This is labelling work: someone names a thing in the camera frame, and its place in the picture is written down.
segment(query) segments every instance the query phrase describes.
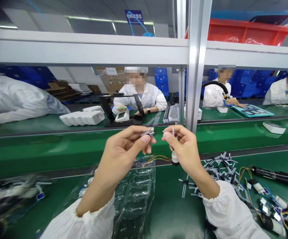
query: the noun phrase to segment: person's right hand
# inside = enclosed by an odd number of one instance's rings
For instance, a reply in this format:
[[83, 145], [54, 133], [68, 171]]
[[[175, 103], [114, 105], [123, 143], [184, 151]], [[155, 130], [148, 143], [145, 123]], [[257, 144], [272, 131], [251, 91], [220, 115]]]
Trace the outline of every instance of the person's right hand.
[[120, 112], [124, 112], [126, 111], [127, 107], [125, 105], [119, 105], [117, 110], [120, 111]]
[[236, 98], [230, 98], [226, 100], [227, 103], [238, 106], [239, 101]]
[[196, 135], [182, 125], [172, 125], [164, 130], [163, 141], [175, 150], [182, 168], [191, 176], [203, 166], [197, 148]]

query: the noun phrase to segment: sign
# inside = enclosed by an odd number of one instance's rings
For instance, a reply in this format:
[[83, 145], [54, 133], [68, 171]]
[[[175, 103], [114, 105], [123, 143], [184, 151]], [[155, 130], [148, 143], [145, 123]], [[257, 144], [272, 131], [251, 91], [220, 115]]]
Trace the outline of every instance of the sign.
[[143, 20], [143, 15], [142, 15], [141, 10], [124, 10], [124, 12], [126, 15], [126, 20], [129, 24], [140, 24], [139, 23], [140, 21], [144, 25], [144, 20]]

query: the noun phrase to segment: orange storage box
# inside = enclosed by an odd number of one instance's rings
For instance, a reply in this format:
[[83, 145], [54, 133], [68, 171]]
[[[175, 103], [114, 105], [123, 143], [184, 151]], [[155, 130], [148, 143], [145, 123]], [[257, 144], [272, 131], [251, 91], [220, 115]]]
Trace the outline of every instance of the orange storage box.
[[210, 19], [208, 40], [281, 46], [288, 27], [237, 20]]

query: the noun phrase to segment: fluorescent light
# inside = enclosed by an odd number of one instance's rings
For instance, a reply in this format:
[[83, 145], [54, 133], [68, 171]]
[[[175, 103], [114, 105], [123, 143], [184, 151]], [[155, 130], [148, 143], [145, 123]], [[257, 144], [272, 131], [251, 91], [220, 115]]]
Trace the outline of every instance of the fluorescent light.
[[114, 31], [115, 31], [115, 35], [117, 35], [114, 23], [112, 23], [112, 25], [113, 25], [113, 28], [114, 28]]
[[18, 29], [16, 26], [2, 26], [2, 25], [0, 25], [0, 28]]
[[[70, 19], [88, 20], [88, 21], [96, 21], [96, 22], [128, 23], [127, 21], [122, 21], [122, 20], [108, 20], [108, 19], [100, 19], [100, 18], [75, 17], [75, 16], [65, 16], [65, 17], [70, 18]], [[144, 22], [144, 25], [154, 25], [154, 22]]]

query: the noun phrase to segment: hairnet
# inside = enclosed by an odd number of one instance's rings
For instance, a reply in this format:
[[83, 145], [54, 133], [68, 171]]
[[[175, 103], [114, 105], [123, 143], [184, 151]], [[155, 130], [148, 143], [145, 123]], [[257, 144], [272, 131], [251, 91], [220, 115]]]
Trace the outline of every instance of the hairnet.
[[148, 67], [126, 66], [124, 67], [124, 72], [139, 72], [147, 74]]

